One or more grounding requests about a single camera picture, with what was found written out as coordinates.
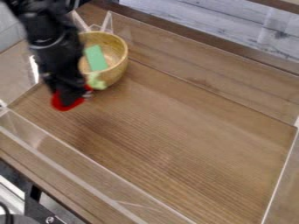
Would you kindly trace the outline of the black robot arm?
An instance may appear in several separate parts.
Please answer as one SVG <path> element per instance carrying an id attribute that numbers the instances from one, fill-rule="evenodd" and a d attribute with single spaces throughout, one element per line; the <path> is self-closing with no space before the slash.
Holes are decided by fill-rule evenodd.
<path id="1" fill-rule="evenodd" d="M 92 88 L 79 69 L 84 45 L 66 0 L 0 0 L 20 22 L 30 51 L 60 111 L 78 107 Z"/>

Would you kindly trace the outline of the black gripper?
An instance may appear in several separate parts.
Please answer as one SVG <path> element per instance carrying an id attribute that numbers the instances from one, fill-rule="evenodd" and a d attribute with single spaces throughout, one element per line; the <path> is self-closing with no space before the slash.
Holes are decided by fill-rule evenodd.
<path id="1" fill-rule="evenodd" d="M 78 34 L 66 34 L 48 45 L 30 44 L 42 78 L 51 91 L 59 89 L 63 107 L 72 106 L 91 96 L 92 89 L 84 86 L 84 77 L 79 70 L 83 56 L 83 44 Z"/>

